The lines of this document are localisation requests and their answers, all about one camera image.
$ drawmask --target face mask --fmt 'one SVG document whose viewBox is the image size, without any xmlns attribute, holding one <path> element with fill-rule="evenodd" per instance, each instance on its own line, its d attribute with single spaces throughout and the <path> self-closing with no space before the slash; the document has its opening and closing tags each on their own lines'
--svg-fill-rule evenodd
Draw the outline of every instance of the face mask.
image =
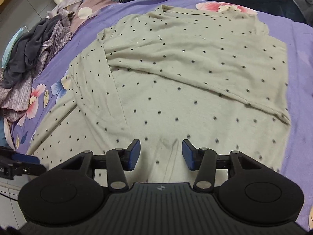
<svg viewBox="0 0 313 235">
<path fill-rule="evenodd" d="M 4 51 L 3 57 L 2 57 L 2 68 L 1 70 L 3 71 L 5 69 L 5 67 L 7 66 L 9 60 L 10 60 L 10 56 L 11 56 L 11 50 L 15 44 L 15 42 L 25 33 L 28 32 L 29 29 L 26 26 L 21 27 L 16 34 L 14 34 L 14 36 L 12 37 L 12 39 L 10 40 L 9 44 L 7 45 L 7 48 Z"/>
</svg>

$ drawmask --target metal screw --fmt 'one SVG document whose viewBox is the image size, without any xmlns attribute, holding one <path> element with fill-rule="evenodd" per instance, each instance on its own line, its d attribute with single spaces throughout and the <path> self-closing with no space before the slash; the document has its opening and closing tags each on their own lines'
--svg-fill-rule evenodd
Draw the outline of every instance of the metal screw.
<svg viewBox="0 0 313 235">
<path fill-rule="evenodd" d="M 212 184 L 209 181 L 199 181 L 196 183 L 196 186 L 201 189 L 208 189 Z"/>
<path fill-rule="evenodd" d="M 115 182 L 112 182 L 111 185 L 110 185 L 113 189 L 123 189 L 126 184 L 122 181 L 115 181 Z"/>
</svg>

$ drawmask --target pink flower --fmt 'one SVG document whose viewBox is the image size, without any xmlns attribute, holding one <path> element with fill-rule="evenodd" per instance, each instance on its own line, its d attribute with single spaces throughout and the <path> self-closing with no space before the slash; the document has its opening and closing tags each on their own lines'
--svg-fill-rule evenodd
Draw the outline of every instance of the pink flower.
<svg viewBox="0 0 313 235">
<path fill-rule="evenodd" d="M 240 5 L 226 2 L 201 2 L 196 4 L 198 10 L 224 12 L 228 10 L 241 11 L 249 15 L 257 15 L 258 12 Z"/>
<path fill-rule="evenodd" d="M 25 122 L 25 118 L 27 115 L 28 119 L 32 119 L 35 117 L 37 110 L 38 110 L 38 97 L 45 91 L 46 85 L 38 85 L 36 89 L 32 87 L 32 93 L 29 99 L 29 106 L 24 116 L 18 121 L 19 126 L 23 126 Z"/>
</svg>

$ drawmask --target circular cover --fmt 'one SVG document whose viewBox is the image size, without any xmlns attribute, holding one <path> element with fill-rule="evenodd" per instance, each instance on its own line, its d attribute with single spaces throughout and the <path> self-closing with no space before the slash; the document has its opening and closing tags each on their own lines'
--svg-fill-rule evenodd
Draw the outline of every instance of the circular cover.
<svg viewBox="0 0 313 235">
<path fill-rule="evenodd" d="M 254 224 L 295 221 L 304 201 L 294 182 L 275 172 L 244 170 L 224 182 L 218 192 L 223 208 Z"/>
<path fill-rule="evenodd" d="M 70 225 L 92 215 L 102 204 L 102 187 L 77 170 L 57 170 L 27 183 L 18 195 L 23 214 L 46 225 Z"/>
</svg>

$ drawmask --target flower print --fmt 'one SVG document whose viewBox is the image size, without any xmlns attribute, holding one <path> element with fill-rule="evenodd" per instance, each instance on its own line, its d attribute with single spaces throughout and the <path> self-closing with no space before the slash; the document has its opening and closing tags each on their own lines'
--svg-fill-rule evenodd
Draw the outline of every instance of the flower print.
<svg viewBox="0 0 313 235">
<path fill-rule="evenodd" d="M 51 86 L 52 94 L 54 96 L 57 95 L 57 99 L 56 99 L 55 103 L 57 103 L 57 101 L 66 94 L 66 91 L 69 89 L 70 84 L 71 84 L 71 78 L 70 78 L 70 75 L 68 75 L 68 69 L 67 69 L 63 78 L 61 78 L 61 80 L 55 82 Z"/>
<path fill-rule="evenodd" d="M 253 9 L 236 5 L 236 4 L 232 4 L 232 3 L 226 3 L 226 2 L 202 2 L 202 3 L 197 3 L 196 8 L 198 10 L 203 10 L 203 11 L 225 12 L 229 10 L 234 10 L 234 11 L 241 11 L 249 15 L 258 14 L 258 12 Z"/>
<path fill-rule="evenodd" d="M 38 85 L 36 89 L 32 87 L 32 93 L 29 98 L 28 109 L 26 113 L 24 114 L 24 116 L 22 116 L 21 119 L 18 121 L 19 126 L 23 126 L 26 115 L 28 119 L 32 119 L 35 117 L 37 110 L 38 110 L 38 106 L 39 106 L 38 97 L 45 91 L 45 89 L 46 89 L 46 85 L 44 84 Z"/>
</svg>

